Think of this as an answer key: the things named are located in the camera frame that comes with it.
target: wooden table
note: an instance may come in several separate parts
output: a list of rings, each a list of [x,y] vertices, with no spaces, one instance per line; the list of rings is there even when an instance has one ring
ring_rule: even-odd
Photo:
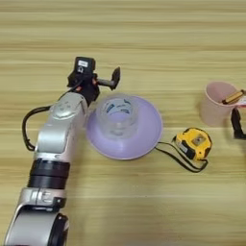
[[[160,110],[163,140],[200,127],[213,149],[208,168],[191,174],[157,151],[109,160],[83,133],[63,210],[68,245],[246,245],[246,143],[233,139],[230,122],[207,127],[197,108],[210,81],[245,86],[245,13],[245,0],[2,0],[0,239],[33,159],[22,142],[22,118],[55,102],[75,57],[89,56],[103,78],[120,65],[117,91]],[[108,94],[103,88],[100,98]],[[30,120],[32,141],[46,118]]]

